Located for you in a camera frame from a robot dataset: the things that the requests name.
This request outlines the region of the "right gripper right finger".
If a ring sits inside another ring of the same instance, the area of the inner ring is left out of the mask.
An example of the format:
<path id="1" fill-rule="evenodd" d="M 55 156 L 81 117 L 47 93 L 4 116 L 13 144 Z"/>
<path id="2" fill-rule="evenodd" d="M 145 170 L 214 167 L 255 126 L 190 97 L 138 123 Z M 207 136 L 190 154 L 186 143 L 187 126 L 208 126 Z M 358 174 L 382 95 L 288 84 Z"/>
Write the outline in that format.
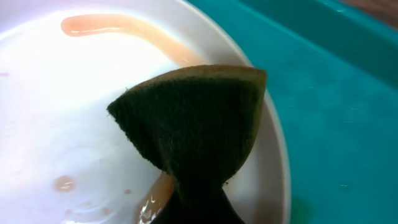
<path id="1" fill-rule="evenodd" d="M 245 224 L 235 212 L 224 190 L 200 205 L 198 221 L 202 224 Z"/>

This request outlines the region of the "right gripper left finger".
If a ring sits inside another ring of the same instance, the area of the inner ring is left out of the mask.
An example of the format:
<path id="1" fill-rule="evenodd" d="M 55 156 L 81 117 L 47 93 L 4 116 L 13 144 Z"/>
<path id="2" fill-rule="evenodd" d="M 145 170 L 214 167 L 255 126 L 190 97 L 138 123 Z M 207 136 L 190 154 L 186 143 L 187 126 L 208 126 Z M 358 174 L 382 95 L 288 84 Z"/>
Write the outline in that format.
<path id="1" fill-rule="evenodd" d="M 150 224 L 186 224 L 191 223 L 197 211 L 185 208 L 181 203 L 179 194 L 173 191 L 165 206 L 160 210 Z"/>

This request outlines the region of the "green yellow sponge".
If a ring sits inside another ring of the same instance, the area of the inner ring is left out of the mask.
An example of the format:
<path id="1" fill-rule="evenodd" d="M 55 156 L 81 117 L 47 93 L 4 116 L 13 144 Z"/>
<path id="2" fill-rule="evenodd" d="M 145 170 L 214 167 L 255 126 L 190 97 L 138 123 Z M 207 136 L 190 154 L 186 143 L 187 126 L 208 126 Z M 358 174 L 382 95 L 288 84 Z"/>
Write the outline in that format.
<path id="1" fill-rule="evenodd" d="M 132 87 L 107 110 L 193 209 L 213 203 L 251 152 L 266 78 L 237 65 L 179 68 Z"/>

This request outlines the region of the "white plate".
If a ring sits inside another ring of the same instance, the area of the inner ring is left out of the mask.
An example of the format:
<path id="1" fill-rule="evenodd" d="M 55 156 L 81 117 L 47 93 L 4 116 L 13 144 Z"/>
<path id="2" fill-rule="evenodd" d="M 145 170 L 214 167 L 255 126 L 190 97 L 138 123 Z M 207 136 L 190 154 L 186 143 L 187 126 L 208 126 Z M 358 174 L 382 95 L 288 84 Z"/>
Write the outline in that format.
<path id="1" fill-rule="evenodd" d="M 1 222 L 156 222 L 171 181 L 106 108 L 211 63 L 249 60 L 186 1 L 2 1 Z"/>

